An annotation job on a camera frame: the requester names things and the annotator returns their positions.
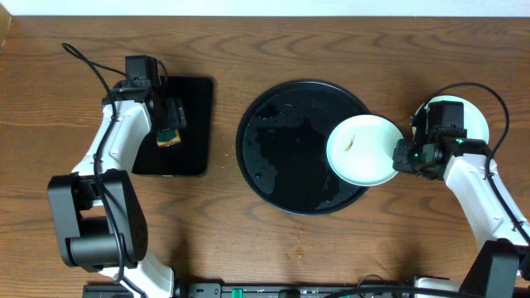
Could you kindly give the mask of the light blue plate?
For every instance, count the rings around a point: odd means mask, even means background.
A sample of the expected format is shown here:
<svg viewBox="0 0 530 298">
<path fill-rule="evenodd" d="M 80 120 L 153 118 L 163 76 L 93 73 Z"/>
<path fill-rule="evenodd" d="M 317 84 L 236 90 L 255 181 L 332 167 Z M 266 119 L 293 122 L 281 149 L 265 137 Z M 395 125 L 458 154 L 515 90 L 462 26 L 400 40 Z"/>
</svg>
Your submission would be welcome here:
<svg viewBox="0 0 530 298">
<path fill-rule="evenodd" d="M 426 116 L 425 134 L 431 131 L 431 126 L 464 129 L 469 139 L 489 142 L 489 126 L 485 116 L 470 101 L 454 95 L 437 95 L 425 105 L 420 106 L 414 114 L 413 134 L 420 127 L 422 112 Z"/>
</svg>

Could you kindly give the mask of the green and yellow sponge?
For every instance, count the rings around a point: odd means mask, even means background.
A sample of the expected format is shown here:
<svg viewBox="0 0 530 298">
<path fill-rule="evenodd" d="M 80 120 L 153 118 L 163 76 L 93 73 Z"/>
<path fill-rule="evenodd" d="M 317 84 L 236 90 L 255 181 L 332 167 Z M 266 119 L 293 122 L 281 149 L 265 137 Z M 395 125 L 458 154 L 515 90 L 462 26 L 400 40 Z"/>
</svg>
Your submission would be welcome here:
<svg viewBox="0 0 530 298">
<path fill-rule="evenodd" d="M 165 130 L 158 133 L 157 145 L 159 147 L 169 147 L 181 142 L 178 129 Z"/>
</svg>

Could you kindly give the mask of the pale blue plate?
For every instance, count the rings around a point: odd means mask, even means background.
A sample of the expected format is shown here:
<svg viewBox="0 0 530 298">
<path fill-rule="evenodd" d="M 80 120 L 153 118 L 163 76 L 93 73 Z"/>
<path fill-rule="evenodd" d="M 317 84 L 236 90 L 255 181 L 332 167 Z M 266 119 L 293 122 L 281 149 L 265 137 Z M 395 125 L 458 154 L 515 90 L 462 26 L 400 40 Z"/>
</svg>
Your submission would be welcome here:
<svg viewBox="0 0 530 298">
<path fill-rule="evenodd" d="M 326 143 L 326 157 L 330 168 L 341 179 L 352 185 L 376 186 L 391 180 L 393 152 L 403 135 L 386 118 L 358 115 L 340 123 Z"/>
</svg>

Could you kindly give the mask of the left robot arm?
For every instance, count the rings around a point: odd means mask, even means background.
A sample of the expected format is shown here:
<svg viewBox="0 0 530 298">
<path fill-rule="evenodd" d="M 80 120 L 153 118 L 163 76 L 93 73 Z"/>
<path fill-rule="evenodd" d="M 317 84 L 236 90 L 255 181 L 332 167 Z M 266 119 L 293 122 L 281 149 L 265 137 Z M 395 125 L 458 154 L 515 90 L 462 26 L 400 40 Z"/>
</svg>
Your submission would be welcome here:
<svg viewBox="0 0 530 298">
<path fill-rule="evenodd" d="M 148 248 L 147 221 L 131 182 L 144 139 L 177 127 L 162 63 L 125 59 L 125 78 L 106 89 L 103 119 L 83 159 L 47 186 L 60 256 L 68 267 L 108 276 L 135 297 L 176 297 L 175 272 Z"/>
</svg>

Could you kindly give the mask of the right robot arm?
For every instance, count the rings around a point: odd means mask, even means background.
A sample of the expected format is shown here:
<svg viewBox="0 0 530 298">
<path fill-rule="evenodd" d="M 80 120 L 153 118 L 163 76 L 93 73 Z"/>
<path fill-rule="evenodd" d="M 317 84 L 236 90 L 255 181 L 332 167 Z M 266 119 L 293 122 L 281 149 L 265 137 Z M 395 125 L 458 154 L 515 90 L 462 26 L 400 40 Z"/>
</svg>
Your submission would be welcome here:
<svg viewBox="0 0 530 298">
<path fill-rule="evenodd" d="M 528 221 L 490 157 L 489 127 L 469 101 L 436 96 L 412 117 L 413 138 L 400 139 L 393 169 L 442 180 L 457 198 L 479 254 L 460 284 L 466 296 L 510 297 L 518 276 L 529 275 Z"/>
</svg>

